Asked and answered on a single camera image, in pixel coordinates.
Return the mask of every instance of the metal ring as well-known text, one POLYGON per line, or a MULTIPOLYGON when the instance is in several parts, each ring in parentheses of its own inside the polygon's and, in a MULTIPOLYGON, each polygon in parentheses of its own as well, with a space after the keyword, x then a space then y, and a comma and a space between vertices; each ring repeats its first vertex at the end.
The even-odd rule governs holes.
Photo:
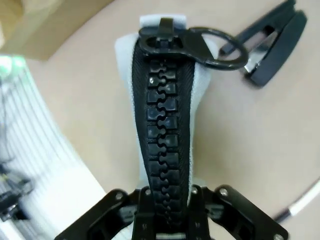
POLYGON ((248 60, 249 54, 247 49, 241 44, 236 38, 231 36, 230 34, 209 27, 191 27, 189 28, 191 32, 199 33, 199 34, 209 34, 213 36, 217 36, 226 40, 228 43, 232 44, 236 49, 240 51, 240 56, 236 59, 232 60, 218 60, 218 59, 208 59, 205 61, 204 65, 209 68, 214 68, 218 70, 237 70, 243 68, 248 60))

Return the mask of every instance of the table surface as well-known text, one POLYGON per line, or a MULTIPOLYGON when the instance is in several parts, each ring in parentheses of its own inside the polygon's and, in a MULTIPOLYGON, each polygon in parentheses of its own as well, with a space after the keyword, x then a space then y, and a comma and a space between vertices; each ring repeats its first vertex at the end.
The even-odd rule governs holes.
MULTIPOLYGON (((138 181, 138 151, 115 40, 136 32, 140 15, 154 13, 183 13, 190 27, 217 27, 235 35, 280 2, 116 0, 49 61, 28 64, 61 130, 105 191, 130 192, 138 181)), ((195 176, 211 189, 233 186, 270 215, 320 173, 320 1, 300 0, 296 7, 305 11, 308 23, 272 81, 257 89, 239 71, 215 72, 196 116, 195 176)), ((284 224, 292 240, 320 239, 319 200, 284 224)), ((213 224, 210 230, 217 240, 232 239, 213 224)))

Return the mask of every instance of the zipper pull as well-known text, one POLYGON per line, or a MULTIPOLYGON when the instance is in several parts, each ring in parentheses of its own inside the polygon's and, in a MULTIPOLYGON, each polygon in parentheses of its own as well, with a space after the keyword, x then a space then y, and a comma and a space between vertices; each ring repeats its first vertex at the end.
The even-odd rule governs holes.
POLYGON ((172 18, 161 18, 158 27, 141 28, 139 46, 146 56, 173 59, 189 58, 207 68, 226 71, 243 68, 249 58, 246 48, 231 35, 208 27, 175 28, 172 18), (233 60, 215 59, 202 36, 203 34, 227 40, 240 51, 240 56, 233 60))

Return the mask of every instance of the black zipper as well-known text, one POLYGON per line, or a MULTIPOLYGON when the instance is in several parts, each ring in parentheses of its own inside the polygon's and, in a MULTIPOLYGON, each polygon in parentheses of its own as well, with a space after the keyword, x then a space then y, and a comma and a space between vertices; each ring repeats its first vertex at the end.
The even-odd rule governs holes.
POLYGON ((155 210, 167 225, 181 224, 177 64, 151 60, 146 94, 148 169, 155 210))

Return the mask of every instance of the screw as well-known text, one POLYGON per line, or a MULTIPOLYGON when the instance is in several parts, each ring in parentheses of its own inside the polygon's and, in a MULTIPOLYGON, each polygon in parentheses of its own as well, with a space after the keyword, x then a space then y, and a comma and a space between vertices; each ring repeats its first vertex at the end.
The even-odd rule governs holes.
POLYGON ((197 193, 198 193, 198 189, 197 189, 195 186, 193 186, 191 192, 192 192, 193 194, 197 194, 197 193))
POLYGON ((228 191, 226 189, 224 189, 224 188, 221 188, 219 192, 224 197, 228 196, 228 191))
POLYGON ((280 234, 276 234, 274 235, 273 240, 284 240, 284 237, 281 236, 280 234))
POLYGON ((124 196, 124 195, 123 195, 121 192, 118 192, 118 193, 115 195, 115 199, 119 201, 119 200, 122 199, 123 196, 124 196))

